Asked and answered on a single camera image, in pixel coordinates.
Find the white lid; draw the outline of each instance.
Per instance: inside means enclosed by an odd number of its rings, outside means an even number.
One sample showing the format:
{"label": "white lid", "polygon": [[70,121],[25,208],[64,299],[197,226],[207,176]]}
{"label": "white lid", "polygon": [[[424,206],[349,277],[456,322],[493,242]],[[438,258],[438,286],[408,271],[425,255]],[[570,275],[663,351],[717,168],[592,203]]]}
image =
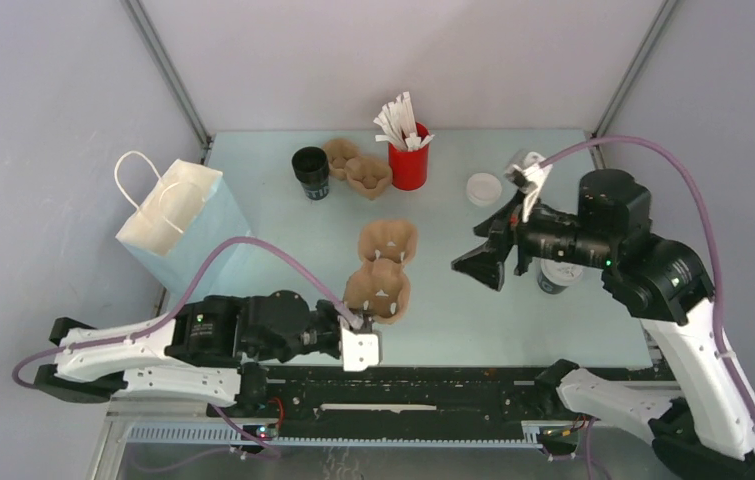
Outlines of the white lid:
{"label": "white lid", "polygon": [[465,194],[478,207],[491,205],[501,198],[501,181],[490,173],[475,173],[465,185]]}
{"label": "white lid", "polygon": [[583,267],[573,263],[555,262],[544,259],[540,262],[542,274],[553,283],[562,287],[574,285],[583,276]]}

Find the robotic arm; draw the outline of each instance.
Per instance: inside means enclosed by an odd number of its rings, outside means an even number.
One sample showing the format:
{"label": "robotic arm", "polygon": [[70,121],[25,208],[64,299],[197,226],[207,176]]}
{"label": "robotic arm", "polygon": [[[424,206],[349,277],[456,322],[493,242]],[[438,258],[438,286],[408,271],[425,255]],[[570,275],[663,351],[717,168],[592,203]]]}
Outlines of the robotic arm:
{"label": "robotic arm", "polygon": [[[297,355],[321,352],[341,357],[346,371],[379,364],[380,338],[372,331],[371,317],[356,314],[361,324],[352,326],[326,300],[310,311],[300,295],[279,291],[266,297],[206,297],[183,307],[162,328],[134,340],[131,334],[164,316],[105,330],[59,318],[50,341],[66,348],[52,364],[39,367],[34,385],[75,403],[149,395],[219,407],[237,401],[249,405],[249,389],[242,383],[261,371],[257,361],[287,362]],[[70,347],[114,337],[127,340],[80,350]]]}
{"label": "robotic arm", "polygon": [[685,398],[636,392],[567,360],[540,375],[537,387],[559,407],[641,438],[681,478],[755,478],[755,427],[713,338],[714,289],[700,258],[651,233],[651,194],[626,172],[586,174],[576,215],[536,203],[547,175],[541,160],[530,153],[508,167],[519,190],[474,228],[486,243],[454,260],[453,269],[500,291],[513,246],[516,275],[533,257],[603,269],[604,290],[656,340]]}

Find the light blue paper bag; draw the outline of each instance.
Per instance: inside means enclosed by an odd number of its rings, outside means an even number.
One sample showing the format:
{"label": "light blue paper bag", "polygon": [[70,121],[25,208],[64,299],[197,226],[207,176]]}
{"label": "light blue paper bag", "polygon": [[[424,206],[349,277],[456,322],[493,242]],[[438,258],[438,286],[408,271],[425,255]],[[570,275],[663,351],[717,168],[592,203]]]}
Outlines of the light blue paper bag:
{"label": "light blue paper bag", "polygon": [[[141,205],[130,198],[118,179],[121,162],[131,155],[143,158],[159,178]],[[200,265],[221,242],[237,235],[250,235],[247,219],[218,170],[177,160],[160,176],[143,153],[130,151],[115,164],[115,183],[136,207],[115,238],[172,295],[183,295]],[[219,255],[190,301],[209,294],[229,259],[246,255],[243,245],[231,246]]]}

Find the light blue table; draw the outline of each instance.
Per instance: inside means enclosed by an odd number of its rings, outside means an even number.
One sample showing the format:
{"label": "light blue table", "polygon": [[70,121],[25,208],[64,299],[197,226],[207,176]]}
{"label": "light blue table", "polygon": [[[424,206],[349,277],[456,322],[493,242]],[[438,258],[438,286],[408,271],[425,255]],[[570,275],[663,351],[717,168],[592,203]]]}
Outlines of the light blue table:
{"label": "light blue table", "polygon": [[[380,326],[387,366],[537,366],[569,358],[586,366],[647,367],[651,360],[639,322],[602,290],[599,271],[558,296],[529,274],[509,274],[501,292],[451,271],[451,260],[482,243],[471,228],[494,213],[514,191],[502,180],[502,201],[471,204],[465,183],[477,172],[501,178],[519,149],[545,156],[585,139],[578,130],[441,130],[431,144],[427,183],[415,192],[390,188],[369,201],[331,179],[330,194],[310,201],[291,168],[292,154],[346,137],[385,158],[373,131],[239,132],[215,137],[208,165],[222,170],[254,234],[297,258],[339,296],[360,267],[356,244],[362,227],[379,218],[407,218],[419,229],[415,259],[405,269],[412,284],[406,316]],[[574,212],[580,177],[594,168],[587,152],[557,164],[542,199]],[[515,265],[515,252],[507,271]],[[273,255],[256,249],[237,268],[227,265],[212,293],[267,295],[288,289],[311,305],[319,294]],[[335,365],[309,355],[291,364]]]}

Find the red cup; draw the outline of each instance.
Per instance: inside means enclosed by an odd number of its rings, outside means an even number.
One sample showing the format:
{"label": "red cup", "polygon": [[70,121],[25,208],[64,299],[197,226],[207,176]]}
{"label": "red cup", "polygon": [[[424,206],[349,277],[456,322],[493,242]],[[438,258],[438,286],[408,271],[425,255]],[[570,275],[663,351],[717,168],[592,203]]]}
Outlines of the red cup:
{"label": "red cup", "polygon": [[[415,124],[423,140],[430,132],[420,123]],[[427,158],[430,144],[414,152],[401,152],[389,142],[389,166],[392,167],[392,185],[399,190],[415,190],[427,181]]]}

